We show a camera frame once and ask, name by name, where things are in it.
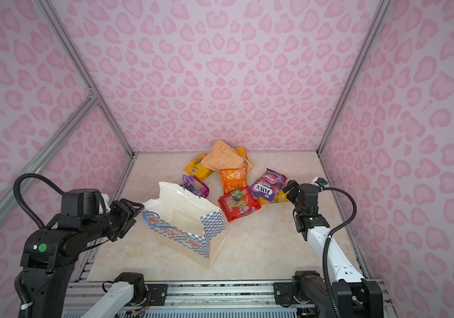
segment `purple snack package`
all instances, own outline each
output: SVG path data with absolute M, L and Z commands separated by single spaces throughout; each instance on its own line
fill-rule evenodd
M 185 189 L 187 189 L 188 191 L 190 191 L 191 193 L 193 194 L 197 194 L 195 192 L 195 189 L 193 188 L 192 184 L 190 183 L 190 181 L 188 181 L 188 179 L 190 179 L 190 181 L 193 182 L 193 185 L 197 188 L 198 190 L 198 194 L 203 197 L 203 198 L 206 198 L 208 195 L 209 195 L 209 188 L 207 185 L 205 185 L 204 183 L 202 183 L 196 176 L 194 175 L 191 175 L 191 176 L 188 176 L 187 179 L 184 178 L 184 183 L 181 185 L 185 187 Z
M 286 182 L 287 177 L 285 175 L 281 175 L 271 169 L 266 169 L 266 172 L 248 190 L 253 195 L 260 196 L 271 202 L 285 186 Z

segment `blue rope handle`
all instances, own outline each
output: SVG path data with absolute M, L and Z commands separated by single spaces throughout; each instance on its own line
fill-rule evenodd
M 153 227 L 156 227 L 156 228 L 177 228 L 175 226 L 156 226 L 154 225 L 153 223 L 151 223 L 148 219 L 146 219 L 146 214 L 147 213 L 153 213 L 153 214 L 156 214 L 156 216 L 160 219 L 160 216 L 158 215 L 158 213 L 155 213 L 155 212 L 151 212 L 151 211 L 146 211 L 144 213 L 142 213 L 142 218 L 144 219 L 144 221 L 146 221 L 147 224 L 149 224 L 149 226 L 153 226 Z
M 198 193 L 197 187 L 195 187 L 192 180 L 190 180 L 190 178 L 187 177 L 186 175 L 183 175 L 183 190 L 185 189 L 185 178 L 192 184 L 192 187 L 193 187 L 193 189 L 195 189 L 195 193 L 197 194 L 197 196 L 200 196 L 200 194 Z

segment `checkered paper bag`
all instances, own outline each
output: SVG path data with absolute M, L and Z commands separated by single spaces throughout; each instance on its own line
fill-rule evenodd
M 226 239 L 222 211 L 177 184 L 160 182 L 160 198 L 144 203 L 156 240 L 211 268 Z

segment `paper bag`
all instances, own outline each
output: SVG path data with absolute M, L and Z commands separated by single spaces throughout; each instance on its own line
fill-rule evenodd
M 243 167 L 247 167 L 248 171 L 250 171 L 254 166 L 247 158 L 240 156 L 221 140 L 215 142 L 213 149 L 202 159 L 201 163 L 206 168 L 218 173 L 221 169 L 239 169 Z
M 177 184 L 160 182 L 160 198 L 142 214 L 156 240 L 211 268 L 227 237 L 222 211 Z

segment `pink heart patterned wallpaper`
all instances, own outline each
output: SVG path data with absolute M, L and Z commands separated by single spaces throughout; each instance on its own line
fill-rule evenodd
M 0 196 L 88 95 L 44 21 L 0 2 Z
M 53 2 L 144 152 L 317 149 L 377 3 Z
M 121 178 L 128 156 L 100 111 L 94 108 L 43 172 L 63 191 L 97 188 L 108 195 Z M 27 204 L 47 223 L 60 212 L 61 196 L 36 181 L 24 194 Z M 27 237 L 38 228 L 19 208 L 0 226 L 0 317 L 16 317 L 20 300 L 13 282 L 21 271 L 20 257 Z
M 324 159 L 399 316 L 454 317 L 454 1 L 396 2 Z

